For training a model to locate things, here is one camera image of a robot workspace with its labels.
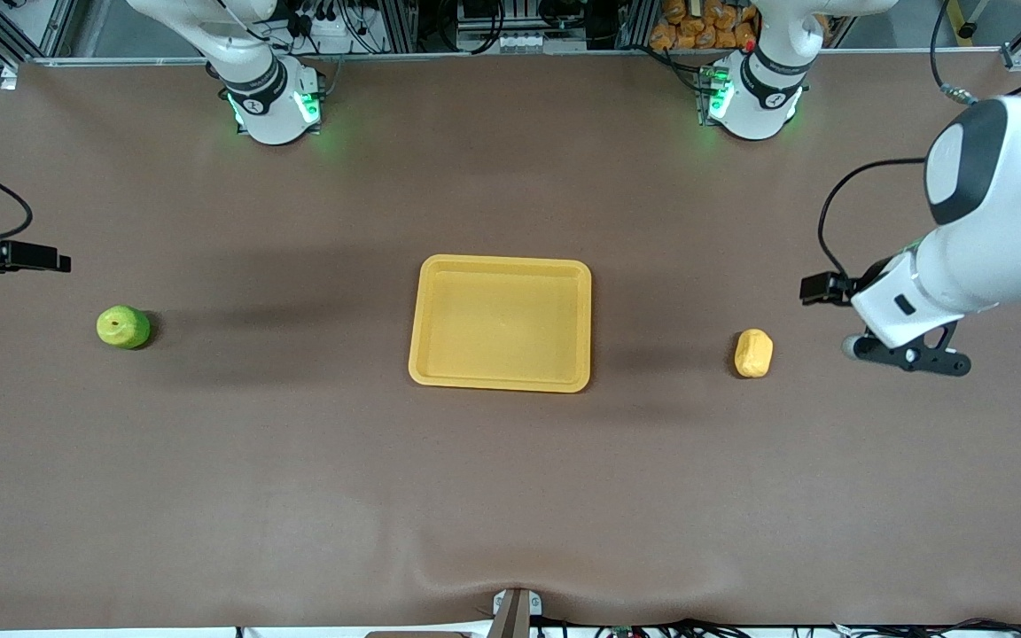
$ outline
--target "plastic tray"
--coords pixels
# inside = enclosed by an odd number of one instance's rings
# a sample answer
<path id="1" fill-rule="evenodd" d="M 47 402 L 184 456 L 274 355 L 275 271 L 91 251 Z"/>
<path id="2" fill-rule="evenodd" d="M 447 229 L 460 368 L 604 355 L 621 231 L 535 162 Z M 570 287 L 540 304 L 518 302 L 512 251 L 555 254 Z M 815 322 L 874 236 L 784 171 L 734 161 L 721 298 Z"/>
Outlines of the plastic tray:
<path id="1" fill-rule="evenodd" d="M 591 287 L 572 259 L 433 255 L 420 269 L 408 373 L 429 386 L 578 392 Z"/>

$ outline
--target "brown table surface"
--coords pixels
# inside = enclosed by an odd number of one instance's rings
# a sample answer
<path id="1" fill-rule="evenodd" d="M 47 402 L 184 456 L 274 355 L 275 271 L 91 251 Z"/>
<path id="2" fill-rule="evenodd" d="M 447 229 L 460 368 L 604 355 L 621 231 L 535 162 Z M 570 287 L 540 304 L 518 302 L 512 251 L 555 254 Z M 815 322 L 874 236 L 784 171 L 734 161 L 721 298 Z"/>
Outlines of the brown table surface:
<path id="1" fill-rule="evenodd" d="M 74 273 L 0 276 L 0 628 L 456 622 L 506 586 L 575 622 L 1021 622 L 1021 307 L 965 322 L 947 380 L 850 362 L 858 316 L 797 302 L 836 179 L 958 111 L 927 63 L 823 57 L 763 143 L 644 57 L 350 63 L 285 148 L 199 67 L 23 68 L 0 179 Z M 927 232 L 922 184 L 840 195 L 843 262 Z M 435 253 L 587 263 L 590 386 L 409 380 Z M 158 343 L 98 342 L 114 303 Z M 765 380 L 729 372 L 749 327 Z"/>

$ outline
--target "green apple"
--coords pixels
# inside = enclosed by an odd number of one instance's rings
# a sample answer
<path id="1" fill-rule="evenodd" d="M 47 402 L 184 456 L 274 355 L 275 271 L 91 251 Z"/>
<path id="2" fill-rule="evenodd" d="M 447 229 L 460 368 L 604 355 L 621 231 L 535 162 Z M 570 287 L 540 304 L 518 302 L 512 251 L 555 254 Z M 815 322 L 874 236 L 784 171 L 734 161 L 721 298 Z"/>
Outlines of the green apple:
<path id="1" fill-rule="evenodd" d="M 130 305 L 114 305 L 97 316 L 97 336 L 111 346 L 131 350 L 152 334 L 149 318 Z"/>

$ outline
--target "black bracket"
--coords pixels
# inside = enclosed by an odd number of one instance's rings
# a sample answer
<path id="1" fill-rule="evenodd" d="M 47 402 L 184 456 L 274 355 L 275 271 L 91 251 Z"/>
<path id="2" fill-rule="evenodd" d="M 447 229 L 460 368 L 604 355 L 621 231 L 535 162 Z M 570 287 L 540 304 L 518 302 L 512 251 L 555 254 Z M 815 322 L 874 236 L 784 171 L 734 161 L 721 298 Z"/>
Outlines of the black bracket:
<path id="1" fill-rule="evenodd" d="M 900 347 L 887 347 L 876 336 L 866 333 L 846 340 L 847 354 L 855 359 L 871 360 L 887 366 L 903 369 L 906 373 L 933 373 L 947 377 L 962 377 L 971 372 L 971 359 L 950 347 L 956 322 L 944 324 L 943 335 L 935 346 L 924 343 L 924 336 L 913 339 Z"/>
<path id="2" fill-rule="evenodd" d="M 803 278 L 803 286 L 798 288 L 798 298 L 803 305 L 815 303 L 831 303 L 848 305 L 849 296 L 855 293 L 855 282 L 845 278 L 839 272 L 820 272 Z"/>

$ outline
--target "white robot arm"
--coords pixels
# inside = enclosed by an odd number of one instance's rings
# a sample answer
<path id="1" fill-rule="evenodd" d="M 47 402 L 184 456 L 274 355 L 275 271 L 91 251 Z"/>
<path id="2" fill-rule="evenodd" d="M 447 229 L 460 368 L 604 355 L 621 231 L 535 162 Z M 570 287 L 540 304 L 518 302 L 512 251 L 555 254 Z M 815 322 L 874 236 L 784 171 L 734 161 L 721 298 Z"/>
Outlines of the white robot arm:
<path id="1" fill-rule="evenodd" d="M 276 56 L 251 26 L 275 11 L 276 0 L 129 0 L 207 57 L 227 86 L 239 127 L 263 144 L 285 144 L 321 120 L 318 71 Z"/>
<path id="2" fill-rule="evenodd" d="M 892 4 L 896 0 L 755 0 L 763 16 L 758 45 L 715 63 L 727 69 L 730 90 L 710 116 L 744 140 L 774 137 L 794 116 L 803 78 L 822 51 L 823 30 L 815 13 L 863 16 Z"/>
<path id="3" fill-rule="evenodd" d="M 935 231 L 859 280 L 804 279 L 803 303 L 854 306 L 868 327 L 843 343 L 854 358 L 962 376 L 971 360 L 950 347 L 957 323 L 1021 301 L 1021 97 L 960 113 L 928 150 L 924 192 Z"/>

